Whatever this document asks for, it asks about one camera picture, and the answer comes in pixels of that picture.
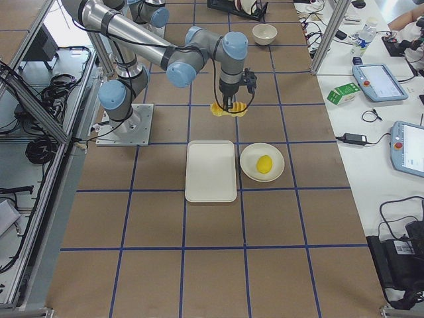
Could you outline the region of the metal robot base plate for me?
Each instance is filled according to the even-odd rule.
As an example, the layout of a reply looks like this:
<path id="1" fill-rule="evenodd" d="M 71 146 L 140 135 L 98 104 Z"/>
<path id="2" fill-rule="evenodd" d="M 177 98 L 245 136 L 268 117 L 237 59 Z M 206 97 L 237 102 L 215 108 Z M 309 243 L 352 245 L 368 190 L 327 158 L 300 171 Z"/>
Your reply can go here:
<path id="1" fill-rule="evenodd" d="M 154 112 L 153 104 L 132 104 L 132 115 L 122 125 L 113 130 L 119 123 L 110 121 L 106 111 L 99 129 L 100 138 L 96 138 L 97 146 L 148 146 Z"/>

